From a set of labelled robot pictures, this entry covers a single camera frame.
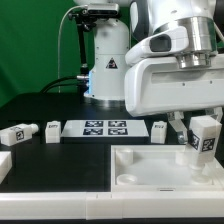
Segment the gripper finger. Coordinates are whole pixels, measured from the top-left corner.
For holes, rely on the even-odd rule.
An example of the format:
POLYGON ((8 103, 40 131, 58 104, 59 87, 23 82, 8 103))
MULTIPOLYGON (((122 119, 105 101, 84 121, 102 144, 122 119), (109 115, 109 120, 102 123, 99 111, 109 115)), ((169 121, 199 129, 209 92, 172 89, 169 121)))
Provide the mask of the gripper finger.
POLYGON ((182 111, 174 111, 167 113, 168 122, 175 130, 177 139, 180 144, 188 142, 187 128, 183 123, 184 113, 182 111))
POLYGON ((223 109, 221 107, 207 108, 205 114, 220 122, 223 117, 223 109))

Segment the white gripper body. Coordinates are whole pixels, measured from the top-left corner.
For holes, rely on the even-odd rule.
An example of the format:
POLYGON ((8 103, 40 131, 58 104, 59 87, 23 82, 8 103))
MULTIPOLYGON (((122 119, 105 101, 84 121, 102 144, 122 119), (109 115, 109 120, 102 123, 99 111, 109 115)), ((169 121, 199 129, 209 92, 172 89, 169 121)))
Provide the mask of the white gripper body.
POLYGON ((175 57, 142 60, 126 73, 125 105, 134 117, 224 106, 224 54, 186 70, 175 57))

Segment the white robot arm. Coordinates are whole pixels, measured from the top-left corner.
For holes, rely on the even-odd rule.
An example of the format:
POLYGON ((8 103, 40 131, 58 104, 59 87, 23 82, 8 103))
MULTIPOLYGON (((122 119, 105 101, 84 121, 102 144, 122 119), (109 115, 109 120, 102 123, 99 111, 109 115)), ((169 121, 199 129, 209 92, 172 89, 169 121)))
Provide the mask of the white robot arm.
POLYGON ((221 0, 74 0, 94 30, 84 99, 123 104, 133 117, 224 106, 224 54, 214 13, 221 0))

